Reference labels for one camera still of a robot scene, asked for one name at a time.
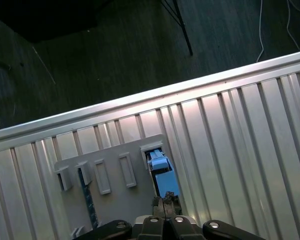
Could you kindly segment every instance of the gray carpet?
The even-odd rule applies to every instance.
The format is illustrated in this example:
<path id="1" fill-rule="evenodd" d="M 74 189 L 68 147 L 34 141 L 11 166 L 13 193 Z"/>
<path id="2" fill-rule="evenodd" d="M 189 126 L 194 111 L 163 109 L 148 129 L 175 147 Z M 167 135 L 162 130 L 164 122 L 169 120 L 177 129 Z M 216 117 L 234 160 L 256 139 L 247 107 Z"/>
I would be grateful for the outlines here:
<path id="1" fill-rule="evenodd" d="M 0 69 L 0 129 L 256 61 L 260 0 L 179 5 L 193 56 L 156 0 L 117 0 L 97 16 L 96 28 L 34 46 L 0 22 L 0 60 L 12 67 Z M 264 0 L 262 61 L 298 51 L 287 20 L 285 0 Z M 290 30 L 300 46 L 295 9 Z"/>

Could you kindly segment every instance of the bolt head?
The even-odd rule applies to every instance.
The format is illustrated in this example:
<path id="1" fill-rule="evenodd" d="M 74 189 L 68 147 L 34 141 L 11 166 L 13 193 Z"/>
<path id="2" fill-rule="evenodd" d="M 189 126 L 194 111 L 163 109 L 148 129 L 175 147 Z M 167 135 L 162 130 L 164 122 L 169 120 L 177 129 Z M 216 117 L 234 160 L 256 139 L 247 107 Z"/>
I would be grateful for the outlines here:
<path id="1" fill-rule="evenodd" d="M 123 229 L 126 227 L 126 224 L 124 222 L 118 222 L 118 224 L 116 225 L 117 229 Z"/>
<path id="2" fill-rule="evenodd" d="M 182 223 L 184 221 L 184 219 L 180 216 L 177 216 L 174 220 L 178 223 Z"/>
<path id="3" fill-rule="evenodd" d="M 214 228 L 214 229 L 217 229 L 219 227 L 219 224 L 216 223 L 216 222 L 210 222 L 209 226 L 212 227 L 212 228 Z"/>
<path id="4" fill-rule="evenodd" d="M 159 221 L 158 218 L 155 218 L 155 217 L 150 219 L 150 222 L 152 222 L 152 223 L 156 223 L 158 221 Z"/>

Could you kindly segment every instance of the white cable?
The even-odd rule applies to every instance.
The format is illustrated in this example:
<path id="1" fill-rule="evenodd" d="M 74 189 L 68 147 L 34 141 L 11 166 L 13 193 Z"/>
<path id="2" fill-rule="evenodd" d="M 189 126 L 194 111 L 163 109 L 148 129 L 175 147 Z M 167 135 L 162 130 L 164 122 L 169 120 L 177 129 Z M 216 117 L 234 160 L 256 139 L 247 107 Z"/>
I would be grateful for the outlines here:
<path id="1" fill-rule="evenodd" d="M 288 23 L 286 25 L 286 31 L 288 32 L 290 38 L 293 40 L 295 46 L 297 47 L 297 49 L 300 51 L 300 47 L 299 45 L 297 44 L 297 41 L 294 39 L 294 37 L 292 36 L 292 34 L 290 33 L 289 31 L 289 24 L 290 24 L 290 17 L 291 17 L 291 9 L 290 9 L 290 4 L 297 10 L 300 12 L 300 9 L 297 8 L 297 6 L 292 2 L 292 0 L 286 0 L 287 2 L 287 5 L 288 5 Z"/>
<path id="2" fill-rule="evenodd" d="M 290 10 L 290 4 L 289 4 L 289 2 L 290 2 L 289 0 L 286 0 L 286 3 L 288 5 L 288 23 L 286 24 L 286 31 L 288 32 L 290 38 L 294 42 L 296 48 L 300 51 L 300 47 L 299 47 L 297 41 L 294 39 L 294 37 L 291 35 L 291 33 L 289 31 L 289 24 L 290 24 L 290 17 L 291 17 L 291 10 Z"/>
<path id="3" fill-rule="evenodd" d="M 258 58 L 256 59 L 256 63 L 259 62 L 259 60 L 260 60 L 262 54 L 263 54 L 264 51 L 265 51 L 264 44 L 263 44 L 262 38 L 261 38 L 261 17 L 262 17 L 262 8 L 263 8 L 263 5 L 264 5 L 264 0 L 261 0 L 260 15 L 259 15 L 259 41 L 260 41 L 262 50 L 261 50 L 261 52 L 260 52 Z"/>
<path id="4" fill-rule="evenodd" d="M 289 2 L 291 3 L 291 5 L 300 12 L 300 8 L 297 8 L 297 6 L 292 2 L 292 0 L 289 0 Z"/>

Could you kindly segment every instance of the tripod leg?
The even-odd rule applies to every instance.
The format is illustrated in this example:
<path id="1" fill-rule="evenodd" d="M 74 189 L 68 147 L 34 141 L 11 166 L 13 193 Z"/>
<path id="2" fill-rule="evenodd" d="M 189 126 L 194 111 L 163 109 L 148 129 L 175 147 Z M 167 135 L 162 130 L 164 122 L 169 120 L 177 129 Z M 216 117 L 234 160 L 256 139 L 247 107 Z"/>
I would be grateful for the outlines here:
<path id="1" fill-rule="evenodd" d="M 173 4 L 174 4 L 174 8 L 175 8 L 177 17 L 178 17 L 178 19 L 179 19 L 179 21 L 180 21 L 180 25 L 181 25 L 181 28 L 182 28 L 182 32 L 183 32 L 183 35 L 184 35 L 186 44 L 187 44 L 187 46 L 188 46 L 190 55 L 192 56 L 194 53 L 193 53 L 193 51 L 192 51 L 191 43 L 190 43 L 190 40 L 189 40 L 189 37 L 188 37 L 188 34 L 187 34 L 187 30 L 186 30 L 186 26 L 185 26 L 184 20 L 183 20 L 183 18 L 182 18 L 182 16 L 181 16 L 181 13 L 180 13 L 180 9 L 179 9 L 179 5 L 178 5 L 177 0 L 173 0 Z"/>

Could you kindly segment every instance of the blue plastic piece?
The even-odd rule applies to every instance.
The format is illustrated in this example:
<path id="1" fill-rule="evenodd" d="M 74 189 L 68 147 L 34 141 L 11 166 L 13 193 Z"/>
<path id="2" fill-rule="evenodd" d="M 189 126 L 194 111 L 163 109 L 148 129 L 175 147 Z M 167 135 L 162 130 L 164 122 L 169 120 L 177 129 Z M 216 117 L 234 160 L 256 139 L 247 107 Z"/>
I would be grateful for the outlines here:
<path id="1" fill-rule="evenodd" d="M 166 195 L 166 192 L 174 192 L 175 196 L 179 195 L 179 187 L 177 184 L 175 171 L 168 171 L 162 174 L 155 175 L 156 183 L 158 184 L 161 197 Z"/>
<path id="2" fill-rule="evenodd" d="M 166 169 L 168 167 L 169 167 L 169 165 L 168 165 L 168 161 L 167 161 L 166 157 L 152 161 L 152 169 L 153 170 Z"/>
<path id="3" fill-rule="evenodd" d="M 177 183 L 175 169 L 171 164 L 169 158 L 164 156 L 159 149 L 150 152 L 150 157 L 151 160 L 149 160 L 148 163 L 152 164 L 152 171 L 159 169 L 169 169 L 170 166 L 169 171 L 155 175 L 160 196 L 164 197 L 166 195 L 166 192 L 174 192 L 174 195 L 178 196 L 179 187 Z"/>

